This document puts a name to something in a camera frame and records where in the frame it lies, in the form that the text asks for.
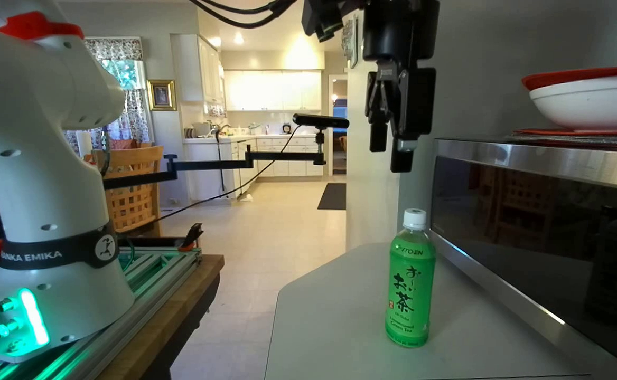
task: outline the floor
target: floor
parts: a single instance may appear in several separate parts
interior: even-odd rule
[[[218,200],[162,221],[165,235],[203,221],[203,252],[226,261],[212,311],[170,368],[176,380],[263,377],[278,289],[347,248],[347,211],[316,210],[322,189],[325,180],[261,180],[252,200]]]

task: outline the green led light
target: green led light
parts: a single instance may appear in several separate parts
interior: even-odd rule
[[[21,305],[22,305],[25,311],[27,311],[27,318],[30,318],[30,326],[32,326],[32,331],[33,331],[36,343],[37,343],[39,347],[48,344],[50,338],[48,338],[48,331],[47,331],[47,328],[45,328],[45,324],[41,324],[41,314],[39,314],[39,311],[37,311],[37,305],[36,305],[33,293],[32,293],[30,289],[21,289],[21,291],[18,291],[18,300],[21,300]]]

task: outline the green tea bottle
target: green tea bottle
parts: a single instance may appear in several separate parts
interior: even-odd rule
[[[426,211],[406,210],[401,227],[391,243],[386,335],[399,347],[420,347],[428,339],[436,248]]]

